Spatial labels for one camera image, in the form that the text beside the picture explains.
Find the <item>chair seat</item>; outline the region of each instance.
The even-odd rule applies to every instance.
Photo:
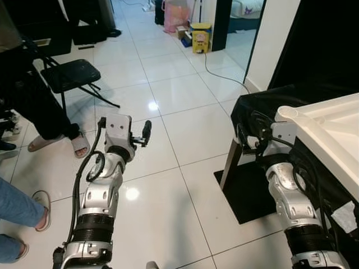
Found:
[[[88,85],[101,78],[100,72],[83,59],[44,69],[41,75],[55,94]]]

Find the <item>plastic bag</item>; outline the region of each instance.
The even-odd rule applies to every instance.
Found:
[[[187,25],[190,9],[186,0],[163,0],[162,10],[164,11],[165,32],[174,33],[177,26]]]

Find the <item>bed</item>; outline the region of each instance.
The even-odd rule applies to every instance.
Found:
[[[228,32],[257,29],[263,3],[264,0],[233,0]]]

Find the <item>robotic arm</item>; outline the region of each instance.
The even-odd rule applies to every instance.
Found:
[[[80,166],[73,188],[73,215],[67,242],[54,252],[56,269],[110,269],[112,234],[119,199],[118,190],[126,164],[135,157],[136,144],[145,147],[150,139],[151,121],[146,121],[142,137],[133,137],[131,117],[110,114],[98,124],[98,133],[91,153]],[[95,151],[101,128],[106,128],[105,154]],[[89,182],[81,204],[79,182],[81,173],[92,155],[98,155],[88,173]],[[155,263],[147,268],[156,269]]]
[[[246,142],[256,150],[256,160],[266,170],[269,192],[275,200],[292,252],[292,268],[347,268],[323,228],[326,225],[321,221],[325,218],[324,213],[321,212],[321,218],[318,218],[306,195],[306,188],[310,186],[306,186],[304,179],[297,170],[293,171],[293,165],[288,161],[288,153],[293,149],[296,137],[296,125],[270,122],[268,126],[261,126],[260,130],[260,137],[247,137]]]

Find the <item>jeans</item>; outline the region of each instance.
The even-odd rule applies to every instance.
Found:
[[[35,227],[44,215],[44,207],[0,178],[0,219]],[[0,235],[0,263],[11,263],[20,254],[21,243]]]

